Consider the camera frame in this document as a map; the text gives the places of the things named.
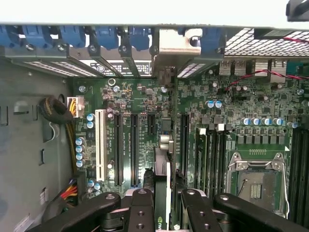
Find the black RAM slot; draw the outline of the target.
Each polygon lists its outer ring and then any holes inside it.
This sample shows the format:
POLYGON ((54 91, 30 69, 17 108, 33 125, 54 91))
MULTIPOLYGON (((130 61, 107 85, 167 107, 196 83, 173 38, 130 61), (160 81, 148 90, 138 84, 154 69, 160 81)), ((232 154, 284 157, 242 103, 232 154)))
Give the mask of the black RAM slot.
POLYGON ((225 127, 223 127, 222 131, 218 132, 219 136, 219 148, 218 148, 218 193, 222 193, 224 191, 224 177, 225 177, 225 155, 226 155, 226 134, 225 127))
POLYGON ((210 168, 210 196, 213 196, 215 191, 215 180, 216 180, 216 155, 217 155, 217 132, 215 130, 212 133, 212 144, 211 144, 211 168, 210 168))

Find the dark installed RAM stick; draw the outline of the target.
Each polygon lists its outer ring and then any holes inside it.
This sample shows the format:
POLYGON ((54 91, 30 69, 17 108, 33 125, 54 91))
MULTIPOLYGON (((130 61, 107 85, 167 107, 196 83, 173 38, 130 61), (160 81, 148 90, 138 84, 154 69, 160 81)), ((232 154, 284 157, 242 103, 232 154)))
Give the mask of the dark installed RAM stick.
POLYGON ((198 128, 196 136, 196 169, 195 169, 195 187, 202 191, 206 188, 208 158, 208 136, 206 128, 198 128))

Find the long black expansion slot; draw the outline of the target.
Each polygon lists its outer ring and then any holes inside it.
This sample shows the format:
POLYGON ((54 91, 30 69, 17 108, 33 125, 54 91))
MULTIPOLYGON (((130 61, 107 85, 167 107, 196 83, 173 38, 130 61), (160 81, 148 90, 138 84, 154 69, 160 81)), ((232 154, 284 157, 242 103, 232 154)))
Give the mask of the long black expansion slot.
POLYGON ((131 186, 139 185, 139 116, 130 116, 131 186))
POLYGON ((181 114, 181 130, 180 130, 180 157, 181 172, 187 179, 188 155, 189 155, 189 115, 181 114))
POLYGON ((121 114, 114 115, 114 178, 115 185, 123 182, 123 119, 121 114))

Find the CPU socket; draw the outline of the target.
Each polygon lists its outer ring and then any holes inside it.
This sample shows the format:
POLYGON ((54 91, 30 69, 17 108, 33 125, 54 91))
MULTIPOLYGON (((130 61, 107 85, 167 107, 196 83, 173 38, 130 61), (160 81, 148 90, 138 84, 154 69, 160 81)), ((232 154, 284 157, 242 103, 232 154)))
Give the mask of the CPU socket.
POLYGON ((281 152, 261 159, 243 158, 240 152, 233 152, 225 191, 285 218, 283 159, 281 152))

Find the white expansion slot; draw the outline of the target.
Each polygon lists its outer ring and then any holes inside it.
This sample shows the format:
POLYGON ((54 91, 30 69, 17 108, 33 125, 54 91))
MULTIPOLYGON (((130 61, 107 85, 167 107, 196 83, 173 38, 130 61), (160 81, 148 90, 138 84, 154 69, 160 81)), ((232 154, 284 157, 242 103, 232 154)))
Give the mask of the white expansion slot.
POLYGON ((96 145, 96 179, 97 181, 105 181, 107 169, 107 126, 106 126, 106 110, 95 110, 95 145, 96 145))

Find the short black expansion slot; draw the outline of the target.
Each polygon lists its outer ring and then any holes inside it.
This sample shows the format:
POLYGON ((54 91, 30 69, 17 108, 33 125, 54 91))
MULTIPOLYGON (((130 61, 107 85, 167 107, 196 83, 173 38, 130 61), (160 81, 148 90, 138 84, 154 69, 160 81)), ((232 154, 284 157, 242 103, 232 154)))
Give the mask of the short black expansion slot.
POLYGON ((147 129, 148 135, 155 135, 156 128, 155 128, 155 114, 147 114, 147 129))

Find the silver locking lever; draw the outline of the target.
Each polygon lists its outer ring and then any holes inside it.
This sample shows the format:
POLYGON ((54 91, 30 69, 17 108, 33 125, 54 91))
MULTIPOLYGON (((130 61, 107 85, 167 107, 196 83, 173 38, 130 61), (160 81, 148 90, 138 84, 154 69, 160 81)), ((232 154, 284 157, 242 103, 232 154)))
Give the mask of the silver locking lever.
POLYGON ((288 219, 290 213, 290 205, 288 201, 288 188, 287 188, 287 179, 286 179, 286 165, 283 160, 282 162, 282 178, 283 178, 283 189, 284 189, 284 200, 285 200, 285 219, 288 219))

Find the green motherboard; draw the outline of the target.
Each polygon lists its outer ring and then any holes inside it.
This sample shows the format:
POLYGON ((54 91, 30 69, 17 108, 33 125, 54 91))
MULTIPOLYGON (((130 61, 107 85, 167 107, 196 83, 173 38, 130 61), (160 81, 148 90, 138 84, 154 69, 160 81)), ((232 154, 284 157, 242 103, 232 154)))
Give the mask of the green motherboard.
MULTIPOLYGON (((76 119, 76 166, 85 174, 85 198, 105 191, 124 196, 143 186, 147 168, 155 170, 159 116, 167 90, 155 79, 80 78, 74 96, 84 98, 84 117, 76 119), (95 110, 106 110, 107 169, 105 181, 96 179, 95 110), (148 135, 147 114, 155 114, 155 135, 148 135), (123 182, 114 178, 114 115, 123 119, 123 182), (130 116, 139 116, 139 185, 131 186, 130 116)), ((290 213, 288 219, 309 229, 309 60, 226 61, 180 81, 181 111, 191 115, 187 187, 195 187, 196 136, 206 128, 208 158, 205 195, 212 200, 227 193, 226 174, 233 152, 243 158, 284 155, 290 213), (225 127, 224 191, 218 193, 218 132, 225 127), (210 196, 212 132, 217 132, 215 191, 210 196)))

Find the white power connector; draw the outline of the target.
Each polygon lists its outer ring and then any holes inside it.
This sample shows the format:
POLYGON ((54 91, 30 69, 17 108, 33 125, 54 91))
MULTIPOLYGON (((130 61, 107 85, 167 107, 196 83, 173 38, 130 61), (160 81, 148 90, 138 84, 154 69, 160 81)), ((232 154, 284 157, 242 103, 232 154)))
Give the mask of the white power connector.
POLYGON ((84 98, 83 97, 67 97, 67 109, 72 114, 73 118, 84 117, 84 98))

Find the black open PC case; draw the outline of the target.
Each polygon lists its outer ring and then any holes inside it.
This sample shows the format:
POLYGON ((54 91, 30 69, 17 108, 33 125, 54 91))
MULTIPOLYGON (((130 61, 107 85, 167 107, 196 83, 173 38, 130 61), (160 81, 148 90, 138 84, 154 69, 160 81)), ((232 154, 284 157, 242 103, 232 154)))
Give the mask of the black open PC case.
POLYGON ((155 79, 153 43, 160 29, 222 28, 225 47, 190 60, 196 66, 184 79, 223 62, 309 60, 309 29, 211 25, 81 25, 85 47, 61 38, 60 25, 4 24, 14 27, 15 46, 0 45, 0 232, 28 232, 88 198, 85 174, 75 158, 76 119, 67 109, 80 78, 155 79), (23 25, 48 26, 52 48, 29 44, 23 25), (114 26, 119 46, 97 42, 95 26, 114 26), (149 49, 137 51, 128 28, 151 28, 149 49))

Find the blue slot retention clip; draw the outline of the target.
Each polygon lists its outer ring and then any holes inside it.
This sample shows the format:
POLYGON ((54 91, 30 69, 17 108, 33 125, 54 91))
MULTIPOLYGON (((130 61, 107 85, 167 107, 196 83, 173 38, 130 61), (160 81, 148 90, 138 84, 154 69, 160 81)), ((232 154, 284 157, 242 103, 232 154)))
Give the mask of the blue slot retention clip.
POLYGON ((225 34, 222 28, 205 27, 200 38, 201 53, 206 54, 225 47, 225 34))
POLYGON ((151 28, 130 26, 128 28, 129 42, 137 51, 143 51, 149 49, 151 28))
POLYGON ((52 48, 53 39, 48 26, 23 25, 27 42, 38 48, 52 48))
POLYGON ((119 46, 118 30, 114 26, 95 26, 97 42, 107 50, 117 49, 119 46))
POLYGON ((60 26, 62 40, 75 48, 85 47, 85 29, 83 26, 60 26))
POLYGON ((14 27, 0 25, 0 45, 5 47, 15 46, 14 27))

